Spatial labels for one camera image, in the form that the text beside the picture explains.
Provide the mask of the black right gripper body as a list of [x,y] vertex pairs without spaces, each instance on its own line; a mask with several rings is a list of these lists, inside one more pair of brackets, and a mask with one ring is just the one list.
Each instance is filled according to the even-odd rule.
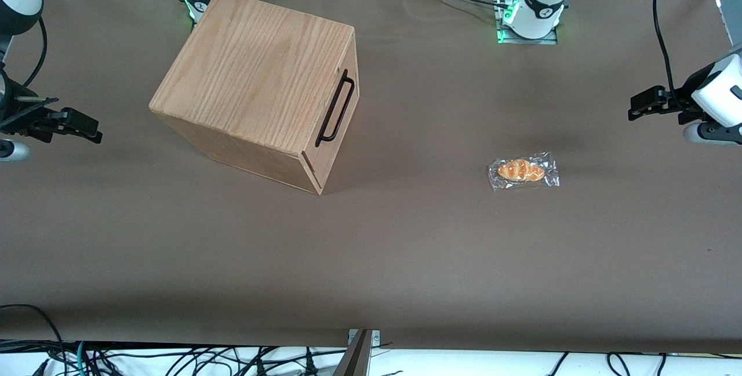
[[4,69],[2,75],[1,131],[6,135],[31,137],[41,142],[51,142],[53,132],[46,125],[53,110],[48,104],[58,98],[40,97],[26,86],[11,80]]

